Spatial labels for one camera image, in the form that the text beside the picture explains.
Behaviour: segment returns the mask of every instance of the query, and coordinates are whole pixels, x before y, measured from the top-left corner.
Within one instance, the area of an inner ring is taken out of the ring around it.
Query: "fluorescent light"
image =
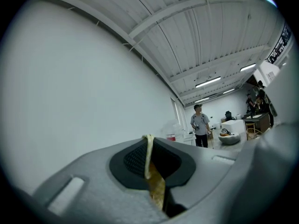
[[[201,87],[201,86],[206,85],[206,84],[210,84],[210,83],[215,82],[215,81],[220,80],[220,79],[221,79],[221,77],[217,77],[217,78],[215,78],[215,79],[206,81],[206,82],[204,82],[204,83],[197,84],[195,87],[198,88],[198,87]]]
[[[204,99],[201,99],[201,100],[198,100],[198,101],[195,101],[196,103],[200,102],[200,101],[203,101],[203,100],[206,100],[206,99],[209,99],[210,97],[208,98],[204,98]]]
[[[245,66],[245,67],[241,68],[240,71],[250,69],[250,68],[254,67],[255,65],[256,65],[256,64],[254,63],[254,64],[252,64],[252,65]]]
[[[273,0],[267,0],[269,3],[272,3],[274,6],[276,6],[275,2]]]
[[[231,89],[231,90],[229,90],[229,91],[224,92],[223,94],[225,94],[225,93],[229,93],[230,91],[233,91],[233,90],[234,90],[234,88]]]

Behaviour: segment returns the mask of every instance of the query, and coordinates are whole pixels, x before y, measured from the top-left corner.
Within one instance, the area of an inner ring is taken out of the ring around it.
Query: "man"
[[[196,136],[196,146],[201,147],[201,142],[203,144],[203,147],[207,147],[207,136],[206,131],[210,130],[209,122],[210,120],[205,114],[201,113],[201,107],[202,105],[195,105],[194,110],[195,114],[191,117],[191,126],[195,130],[195,136]]]
[[[274,117],[273,114],[270,110],[270,104],[271,101],[269,100],[269,98],[267,97],[264,89],[265,87],[263,86],[262,81],[258,81],[258,86],[259,86],[259,92],[258,92],[258,97],[259,99],[257,100],[257,102],[259,102],[259,104],[262,104],[262,108],[263,108],[263,112],[266,112],[269,114],[270,117],[270,127],[272,128],[274,125]]]
[[[249,109],[250,109],[250,116],[251,116],[251,118],[253,118],[253,115],[256,112],[256,106],[253,103],[250,94],[247,94],[247,101],[246,101],[246,103],[247,103],[247,105],[249,106]]]

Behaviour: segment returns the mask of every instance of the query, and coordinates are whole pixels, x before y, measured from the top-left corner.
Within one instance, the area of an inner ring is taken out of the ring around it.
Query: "gray t-shirt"
[[[206,124],[210,122],[209,118],[201,113],[199,116],[197,116],[196,114],[192,115],[191,117],[191,125],[198,125],[199,130],[195,131],[196,135],[205,135],[206,134]]]

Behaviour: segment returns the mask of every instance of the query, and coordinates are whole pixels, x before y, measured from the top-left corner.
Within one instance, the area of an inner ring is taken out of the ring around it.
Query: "white box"
[[[222,123],[222,128],[227,129],[231,133],[243,133],[245,132],[244,121],[241,120],[229,120]]]

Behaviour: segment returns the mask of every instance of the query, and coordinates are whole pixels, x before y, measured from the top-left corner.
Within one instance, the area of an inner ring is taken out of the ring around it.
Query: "white ceiling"
[[[266,0],[62,1],[117,32],[157,70],[184,105],[240,87],[254,71],[240,72],[240,68],[260,65],[285,23]],[[219,76],[221,80],[195,88]]]

